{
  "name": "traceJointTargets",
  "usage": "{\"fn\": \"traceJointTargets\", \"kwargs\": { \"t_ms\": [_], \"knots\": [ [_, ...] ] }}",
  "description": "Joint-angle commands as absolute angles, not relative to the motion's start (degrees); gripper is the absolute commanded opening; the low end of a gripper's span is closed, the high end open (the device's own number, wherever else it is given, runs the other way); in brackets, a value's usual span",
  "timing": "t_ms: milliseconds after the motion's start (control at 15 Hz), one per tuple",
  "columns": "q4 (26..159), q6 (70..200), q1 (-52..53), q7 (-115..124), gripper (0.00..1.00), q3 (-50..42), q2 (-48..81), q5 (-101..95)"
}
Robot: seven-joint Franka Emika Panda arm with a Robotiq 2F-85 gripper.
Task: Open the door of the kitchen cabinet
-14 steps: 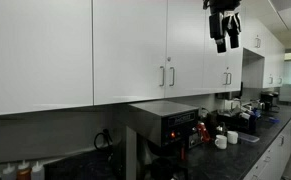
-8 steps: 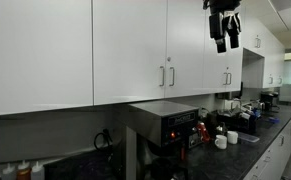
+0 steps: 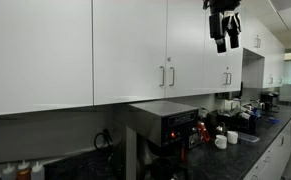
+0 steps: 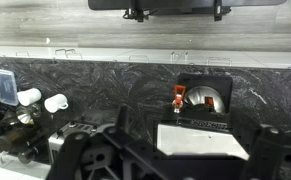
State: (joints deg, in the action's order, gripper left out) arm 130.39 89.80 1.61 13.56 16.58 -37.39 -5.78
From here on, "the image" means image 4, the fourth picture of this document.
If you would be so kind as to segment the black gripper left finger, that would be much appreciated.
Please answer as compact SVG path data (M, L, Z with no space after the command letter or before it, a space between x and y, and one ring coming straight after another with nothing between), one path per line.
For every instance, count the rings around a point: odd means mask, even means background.
M172 172L163 161L165 154L144 139L132 137L126 129L129 107L119 108L114 126L103 135L113 145L121 160L124 180L171 180Z

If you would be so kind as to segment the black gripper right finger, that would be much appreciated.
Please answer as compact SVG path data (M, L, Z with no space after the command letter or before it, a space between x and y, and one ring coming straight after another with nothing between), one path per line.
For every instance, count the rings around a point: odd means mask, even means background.
M241 180L291 180L291 137L274 127L264 128L249 152Z

